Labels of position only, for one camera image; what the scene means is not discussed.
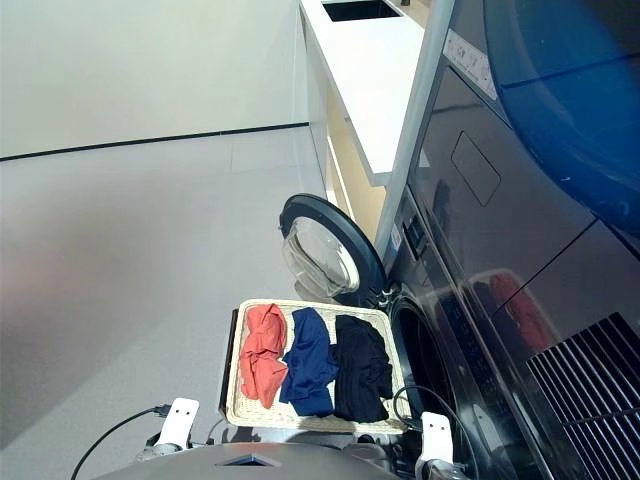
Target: white countertop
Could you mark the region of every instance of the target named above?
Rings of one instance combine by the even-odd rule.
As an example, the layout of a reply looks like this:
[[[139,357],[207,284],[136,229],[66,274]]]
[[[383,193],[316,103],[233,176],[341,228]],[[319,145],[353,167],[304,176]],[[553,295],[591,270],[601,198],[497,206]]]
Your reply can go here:
[[[371,185],[391,176],[424,30],[406,16],[332,22],[300,0],[329,81],[346,110]]]

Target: open washing machine door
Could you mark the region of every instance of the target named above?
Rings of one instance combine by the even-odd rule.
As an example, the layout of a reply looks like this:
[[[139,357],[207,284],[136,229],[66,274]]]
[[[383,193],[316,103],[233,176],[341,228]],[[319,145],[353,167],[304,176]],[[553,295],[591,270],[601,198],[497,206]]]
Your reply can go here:
[[[377,308],[387,276],[360,228],[323,198],[289,198],[280,214],[282,252],[296,280],[315,297],[343,305]]]

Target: cabinet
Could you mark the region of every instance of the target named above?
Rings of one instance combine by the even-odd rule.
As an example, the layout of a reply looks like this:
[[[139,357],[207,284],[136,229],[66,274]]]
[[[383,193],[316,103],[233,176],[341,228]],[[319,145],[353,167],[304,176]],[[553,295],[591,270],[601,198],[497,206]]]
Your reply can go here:
[[[319,46],[301,13],[307,50],[309,125],[327,199],[375,241],[385,187],[372,186],[346,108],[327,75]]]

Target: sink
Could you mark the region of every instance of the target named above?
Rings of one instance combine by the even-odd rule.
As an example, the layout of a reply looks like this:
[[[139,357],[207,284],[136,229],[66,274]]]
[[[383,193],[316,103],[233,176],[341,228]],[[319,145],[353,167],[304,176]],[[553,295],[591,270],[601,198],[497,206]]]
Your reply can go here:
[[[323,3],[332,22],[399,17],[400,14],[382,0],[352,0]]]

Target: black cable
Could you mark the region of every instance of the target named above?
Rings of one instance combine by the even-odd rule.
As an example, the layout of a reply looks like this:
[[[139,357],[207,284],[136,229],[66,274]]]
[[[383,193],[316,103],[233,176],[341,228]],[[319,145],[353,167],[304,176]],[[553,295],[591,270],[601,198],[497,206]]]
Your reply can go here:
[[[117,429],[119,429],[121,426],[129,423],[131,420],[135,420],[138,417],[142,417],[143,415],[146,415],[147,413],[157,413],[160,416],[166,417],[169,413],[169,411],[171,410],[171,405],[160,405],[157,407],[153,407],[153,408],[147,408],[146,410],[143,410],[142,412],[138,412],[135,415],[131,415],[129,418],[127,418],[126,420],[123,420],[122,422],[120,422],[119,424],[111,427],[109,430],[107,430],[104,435],[102,435],[98,440],[95,441],[95,443],[93,445],[91,445],[91,447],[89,447],[89,450],[87,450],[85,452],[85,454],[82,456],[82,458],[80,459],[80,461],[78,462],[78,464],[76,465],[76,468],[73,470],[73,474],[71,475],[71,480],[76,480],[77,476],[78,476],[78,472],[80,471],[80,467],[82,467],[82,465],[84,464],[84,462],[87,460],[87,458],[89,457],[89,455],[91,455],[91,452],[93,452],[95,450],[95,448],[100,445],[100,443],[107,438],[109,435],[111,435],[113,432],[115,432]]]
[[[453,419],[456,421],[456,423],[460,427],[460,430],[462,431],[462,435],[464,436],[464,438],[465,438],[465,440],[467,442],[467,446],[469,447],[469,453],[471,453],[471,461],[473,462],[473,471],[475,473],[475,477],[476,477],[476,479],[479,479],[480,478],[479,477],[480,473],[478,472],[478,462],[476,461],[476,455],[475,455],[475,453],[473,451],[473,446],[471,445],[471,439],[469,438],[469,435],[467,434],[467,430],[464,428],[464,425],[462,424],[462,420],[460,420],[460,417],[458,417],[458,415],[456,415],[456,412],[454,412],[453,409],[449,406],[449,404],[447,404],[447,402],[445,402],[444,399],[440,395],[438,395],[436,392],[434,392],[430,388],[423,387],[422,385],[405,385],[400,390],[398,390],[395,393],[395,395],[393,396],[393,412],[396,414],[396,417],[398,417],[400,419],[400,421],[402,423],[404,423],[410,429],[417,430],[419,432],[422,431],[421,427],[417,427],[415,424],[413,424],[410,421],[410,419],[407,419],[407,418],[403,417],[402,415],[400,415],[398,413],[398,405],[397,405],[398,404],[398,397],[400,396],[400,394],[402,392],[406,392],[407,390],[410,390],[412,388],[416,389],[416,390],[421,390],[423,392],[428,392],[431,395],[433,395],[433,397],[436,398],[438,400],[438,402],[440,402],[440,405],[442,405],[442,407],[444,407],[444,409],[447,412],[449,412],[449,415],[451,415],[453,417]]]

